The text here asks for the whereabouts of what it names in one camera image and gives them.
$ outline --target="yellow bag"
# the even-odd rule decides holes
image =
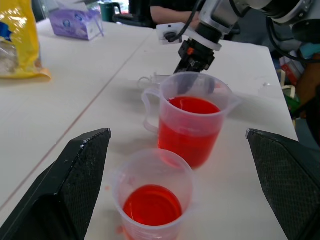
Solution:
[[[0,78],[50,76],[39,59],[31,0],[0,1]]]

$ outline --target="white table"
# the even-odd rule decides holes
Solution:
[[[248,128],[256,128],[296,140],[289,111],[267,48],[225,41],[222,45],[208,74],[227,83],[243,104],[225,121],[210,160],[195,171],[195,203],[199,207],[185,222],[179,239],[285,240],[262,192],[245,133]],[[111,191],[105,187],[110,187],[110,173],[130,154],[156,147],[157,137],[142,125],[145,109],[137,81],[153,72],[172,74],[180,60],[179,47],[158,45],[153,32],[30,177],[17,198],[57,159],[69,140],[85,132],[111,128],[105,174],[86,239],[123,239],[116,233],[121,221]]]
[[[153,32],[104,23],[105,37],[84,41],[55,36],[48,20],[37,27],[52,80],[0,80],[0,206]]]

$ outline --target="plastic cup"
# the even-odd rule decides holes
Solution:
[[[159,127],[148,122],[151,113],[149,94],[160,98]],[[180,96],[205,100],[220,111],[192,113],[168,101]],[[178,154],[192,168],[198,168],[208,160],[226,116],[241,103],[225,83],[198,72],[174,74],[161,82],[159,89],[146,89],[141,98],[146,108],[143,125],[158,134],[158,147]]]
[[[182,215],[161,226],[147,226],[132,220],[123,207],[128,197],[145,185],[158,185],[170,190],[179,200]],[[190,212],[194,194],[194,176],[190,166],[178,155],[162,149],[148,149],[133,154],[115,173],[112,195],[124,231],[130,240],[175,240]]]

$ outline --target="black shirt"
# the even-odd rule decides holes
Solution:
[[[191,12],[196,2],[197,0],[151,0],[150,6],[163,7],[165,9],[171,9],[178,12]]]

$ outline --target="robotic arm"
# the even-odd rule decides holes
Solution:
[[[221,48],[221,37],[229,34],[249,9],[264,13],[279,25],[290,25],[298,41],[320,43],[320,0],[206,0],[200,24],[195,31],[188,30],[190,38],[179,50],[181,61],[175,73],[208,70],[214,51]]]

